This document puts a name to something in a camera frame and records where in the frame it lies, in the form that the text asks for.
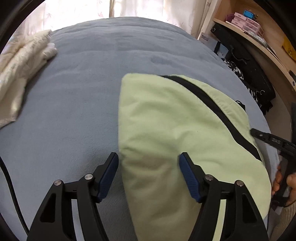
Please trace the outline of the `person's right hand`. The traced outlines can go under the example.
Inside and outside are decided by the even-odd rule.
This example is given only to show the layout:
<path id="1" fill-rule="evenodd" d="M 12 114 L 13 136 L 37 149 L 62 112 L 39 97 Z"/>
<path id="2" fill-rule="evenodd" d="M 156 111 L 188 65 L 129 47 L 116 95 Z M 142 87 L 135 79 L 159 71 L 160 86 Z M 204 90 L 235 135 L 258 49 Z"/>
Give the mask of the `person's right hand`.
<path id="1" fill-rule="evenodd" d="M 271 190 L 271 195 L 274 196 L 274 194 L 280 189 L 280 184 L 282 183 L 282 179 L 283 179 L 283 175 L 281 174 L 281 164 L 283 163 L 283 161 L 280 162 L 280 164 L 277 167 L 277 173 L 275 175 L 275 180 L 273 182 L 273 187 Z M 288 187 L 290 188 L 290 193 L 288 196 L 288 200 L 286 202 L 286 206 L 289 206 L 291 204 L 293 204 L 293 202 L 295 202 L 295 198 L 296 198 L 296 177 L 295 177 L 295 173 L 290 174 L 287 178 L 286 178 L 286 183 L 288 185 Z"/>

